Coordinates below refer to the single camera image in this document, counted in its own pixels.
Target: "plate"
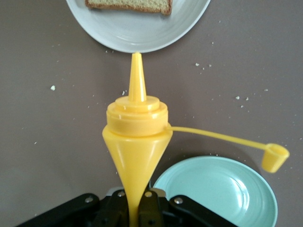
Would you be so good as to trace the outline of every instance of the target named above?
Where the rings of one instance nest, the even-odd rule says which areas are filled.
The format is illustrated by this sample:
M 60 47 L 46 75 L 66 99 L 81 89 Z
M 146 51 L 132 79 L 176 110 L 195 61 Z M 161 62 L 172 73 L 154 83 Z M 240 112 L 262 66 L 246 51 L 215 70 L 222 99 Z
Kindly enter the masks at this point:
M 274 227 L 277 202 L 268 183 L 248 166 L 224 157 L 194 157 L 167 169 L 154 188 L 167 199 L 186 195 L 239 227 Z
M 99 43 L 121 52 L 152 52 L 184 36 L 210 0 L 173 0 L 172 13 L 89 9 L 84 0 L 66 0 L 82 28 Z

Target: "yellow nozzle cap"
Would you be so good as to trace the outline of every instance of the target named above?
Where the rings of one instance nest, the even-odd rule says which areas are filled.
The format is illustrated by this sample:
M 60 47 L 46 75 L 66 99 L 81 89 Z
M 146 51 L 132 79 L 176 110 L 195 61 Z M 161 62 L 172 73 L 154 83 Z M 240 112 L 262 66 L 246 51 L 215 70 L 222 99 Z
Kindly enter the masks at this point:
M 289 151 L 281 145 L 269 143 L 264 150 L 262 168 L 270 173 L 275 173 L 288 159 Z
M 167 106 L 146 95 L 142 55 L 138 52 L 132 54 L 129 96 L 108 106 L 107 125 L 116 134 L 134 137 L 160 133 L 168 125 Z

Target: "screw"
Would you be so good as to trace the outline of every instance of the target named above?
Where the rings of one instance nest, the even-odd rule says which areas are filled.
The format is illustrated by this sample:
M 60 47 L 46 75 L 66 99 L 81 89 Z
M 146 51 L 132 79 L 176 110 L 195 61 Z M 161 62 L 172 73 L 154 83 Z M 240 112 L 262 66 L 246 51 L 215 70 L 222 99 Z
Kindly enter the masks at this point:
M 174 202 L 175 202 L 176 204 L 182 204 L 182 203 L 183 203 L 183 199 L 180 198 L 180 197 L 176 197 L 176 198 L 174 199 Z
M 87 197 L 87 198 L 85 199 L 85 202 L 89 203 L 89 202 L 92 202 L 93 200 L 94 200 L 93 198 Z
M 125 196 L 125 192 L 124 192 L 124 191 L 120 191 L 120 192 L 118 193 L 118 196 L 119 196 L 119 197 Z
M 149 197 L 152 196 L 152 193 L 151 193 L 151 192 L 146 192 L 144 195 L 145 195 L 145 197 L 148 197 L 148 198 L 149 198 Z

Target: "bread crust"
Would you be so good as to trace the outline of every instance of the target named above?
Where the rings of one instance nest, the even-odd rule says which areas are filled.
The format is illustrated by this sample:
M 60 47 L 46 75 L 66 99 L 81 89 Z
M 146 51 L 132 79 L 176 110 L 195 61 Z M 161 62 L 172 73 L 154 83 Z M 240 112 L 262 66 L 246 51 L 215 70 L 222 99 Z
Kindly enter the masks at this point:
M 146 13 L 161 13 L 163 15 L 169 16 L 172 11 L 172 0 L 167 0 L 168 2 L 168 10 L 150 10 L 149 8 L 145 7 L 133 7 L 130 5 L 102 5 L 102 4 L 96 4 L 93 2 L 89 2 L 89 0 L 85 0 L 85 5 L 88 8 L 96 8 L 96 9 L 115 9 L 115 10 L 133 10 L 133 11 L 139 11 L 139 12 L 146 12 Z

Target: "table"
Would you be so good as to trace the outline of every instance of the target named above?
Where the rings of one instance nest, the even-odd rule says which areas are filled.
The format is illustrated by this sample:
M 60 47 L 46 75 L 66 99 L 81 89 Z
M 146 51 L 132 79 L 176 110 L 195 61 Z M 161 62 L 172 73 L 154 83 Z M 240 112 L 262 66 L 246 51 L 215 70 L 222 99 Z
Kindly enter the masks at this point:
M 143 54 L 147 94 L 168 105 L 171 125 L 291 153 L 270 174 L 262 151 L 175 132 L 152 183 L 185 158 L 229 157 L 269 183 L 277 227 L 303 223 L 302 9 L 300 0 L 212 0 L 184 37 Z M 131 55 L 92 39 L 65 1 L 2 1 L 0 21 L 0 220 L 12 227 L 121 186 L 101 132 L 107 106 L 127 95 Z

